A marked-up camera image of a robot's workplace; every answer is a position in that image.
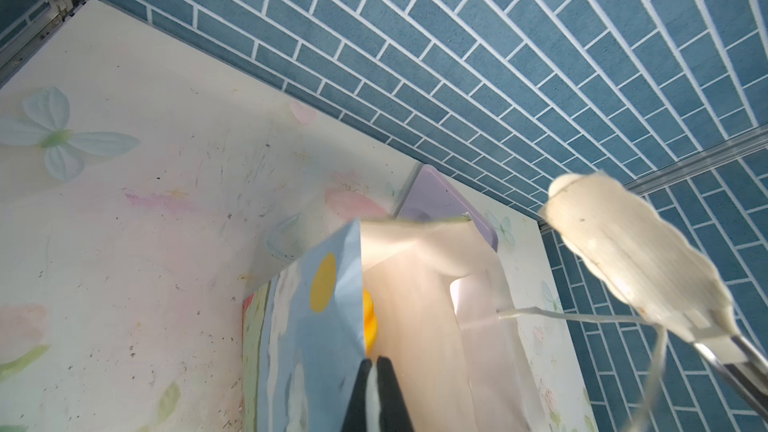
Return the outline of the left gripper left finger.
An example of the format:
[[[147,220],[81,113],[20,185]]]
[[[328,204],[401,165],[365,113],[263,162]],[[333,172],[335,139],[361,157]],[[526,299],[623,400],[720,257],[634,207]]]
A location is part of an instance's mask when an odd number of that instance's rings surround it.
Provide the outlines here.
[[[370,359],[366,358],[361,361],[342,424],[342,432],[367,431],[366,387],[371,368],[372,361]]]

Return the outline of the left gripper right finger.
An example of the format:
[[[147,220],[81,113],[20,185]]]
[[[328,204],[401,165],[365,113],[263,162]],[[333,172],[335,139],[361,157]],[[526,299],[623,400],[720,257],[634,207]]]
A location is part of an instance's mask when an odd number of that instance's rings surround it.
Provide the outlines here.
[[[380,356],[376,363],[377,398],[379,404],[376,425],[384,432],[413,432],[414,427],[398,383],[392,361]]]

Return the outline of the striped bread roll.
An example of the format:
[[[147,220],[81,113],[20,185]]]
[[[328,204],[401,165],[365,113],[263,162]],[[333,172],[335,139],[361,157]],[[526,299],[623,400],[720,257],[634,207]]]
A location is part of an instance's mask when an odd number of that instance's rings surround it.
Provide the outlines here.
[[[370,356],[378,335],[378,319],[371,294],[364,289],[362,297],[365,352]]]

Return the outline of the paper bag with floral sides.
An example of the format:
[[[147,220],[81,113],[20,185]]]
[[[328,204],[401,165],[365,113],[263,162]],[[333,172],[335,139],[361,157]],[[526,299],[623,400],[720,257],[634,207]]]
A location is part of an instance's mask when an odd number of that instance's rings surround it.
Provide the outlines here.
[[[370,356],[364,289],[378,319]],[[379,431],[384,356],[414,431],[543,430],[512,306],[501,261],[470,218],[352,221],[245,300],[243,427],[341,431],[368,358],[367,431]]]

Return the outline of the white metal tongs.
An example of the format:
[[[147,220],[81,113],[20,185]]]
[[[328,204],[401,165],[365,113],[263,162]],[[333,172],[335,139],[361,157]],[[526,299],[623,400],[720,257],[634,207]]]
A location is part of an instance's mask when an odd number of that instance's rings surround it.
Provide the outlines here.
[[[540,214],[657,332],[646,396],[627,430],[647,425],[670,334],[692,345],[761,417],[767,415],[767,359],[741,333],[733,296],[715,265],[677,228],[603,173],[556,178]]]

